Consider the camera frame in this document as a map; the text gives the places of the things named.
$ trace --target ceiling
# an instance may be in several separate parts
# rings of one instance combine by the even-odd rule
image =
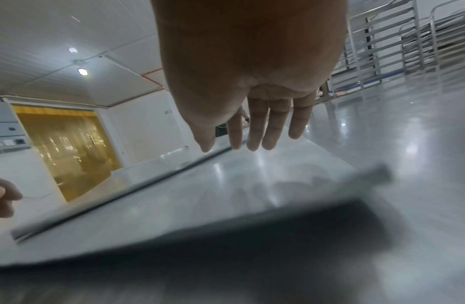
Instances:
[[[149,0],[0,0],[0,95],[110,107],[163,85]]]

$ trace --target hand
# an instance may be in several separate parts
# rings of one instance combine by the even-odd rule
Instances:
[[[13,201],[23,198],[16,186],[0,178],[0,218],[10,218],[14,215]]]
[[[247,147],[273,149],[293,102],[289,136],[301,137],[316,90],[344,47],[346,0],[152,0],[169,89],[203,151],[227,122],[242,145],[241,103],[248,98]],[[267,116],[269,123],[266,129]]]

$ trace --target floor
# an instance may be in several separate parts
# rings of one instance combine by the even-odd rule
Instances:
[[[161,280],[155,283],[152,273],[143,272],[142,277],[137,277],[129,268],[121,274],[102,274],[107,272],[96,269],[91,277],[98,282],[106,280],[107,275],[131,279],[127,283],[123,280],[116,285],[108,284],[101,294],[84,288],[84,284],[80,293],[72,292],[71,286],[80,286],[85,279],[79,273],[71,281],[66,280],[68,289],[50,287],[41,291],[31,285],[21,290],[16,284],[14,288],[0,291],[0,304],[192,302],[192,298],[180,296],[178,289],[193,295],[198,302],[465,302],[465,65],[397,78],[320,104],[314,108],[305,136],[357,168],[377,163],[386,163],[391,168],[395,183],[377,193],[391,206],[388,216],[395,216],[402,223],[389,230],[391,234],[399,234],[394,227],[400,229],[400,241],[394,246],[380,244],[374,235],[368,234],[370,227],[358,230],[360,237],[355,240],[363,242],[360,251],[349,251],[351,238],[345,236],[344,230],[338,230],[343,231],[338,235],[332,234],[339,240],[318,239],[329,251],[314,253],[314,261],[306,265],[314,270],[299,278],[303,285],[297,281],[288,284],[284,278],[269,279],[286,270],[292,271],[288,274],[297,279],[305,266],[289,261],[287,266],[276,265],[275,269],[267,263],[266,252],[254,260],[266,272],[238,270],[240,262],[236,259],[224,268],[233,274],[215,273],[206,290],[195,289],[207,277],[203,265],[189,265],[195,272],[185,278],[185,262],[178,261],[177,269],[168,274],[167,285]],[[364,211],[348,209],[347,212],[349,217],[364,218],[353,223],[356,226],[367,221]],[[369,251],[369,243],[377,245],[376,249]],[[298,241],[296,245],[301,248],[302,243]],[[215,265],[217,260],[205,263]],[[236,279],[236,285],[224,289],[221,282],[227,275]],[[21,277],[23,281],[35,280],[34,275]],[[17,278],[9,277],[15,283]],[[269,280],[259,286],[264,288],[259,292],[260,297],[252,299],[245,291],[248,282],[240,282],[239,278],[255,283]],[[217,290],[221,290],[222,297],[215,293]]]

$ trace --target red line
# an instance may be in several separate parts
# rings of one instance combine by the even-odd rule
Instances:
[[[147,73],[144,73],[143,76],[146,76],[146,75],[149,75],[149,74],[152,74],[152,73],[155,73],[155,72],[158,72],[160,70],[162,70],[163,68],[159,68],[157,70],[154,70],[154,71],[150,71],[150,72],[147,72]]]
[[[157,84],[157,85],[160,86],[161,88],[164,88],[164,86],[163,86],[162,84],[160,84],[159,82],[156,82],[156,81],[152,80],[151,78],[146,77],[145,75],[142,75],[141,77],[143,77],[144,79],[149,80],[149,81],[151,81],[151,82]]]

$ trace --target ceiling light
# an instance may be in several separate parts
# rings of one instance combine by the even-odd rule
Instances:
[[[89,73],[88,73],[87,70],[85,70],[85,69],[78,69],[77,71],[79,72],[79,74],[81,74],[81,75],[83,75],[83,76],[89,75]]]

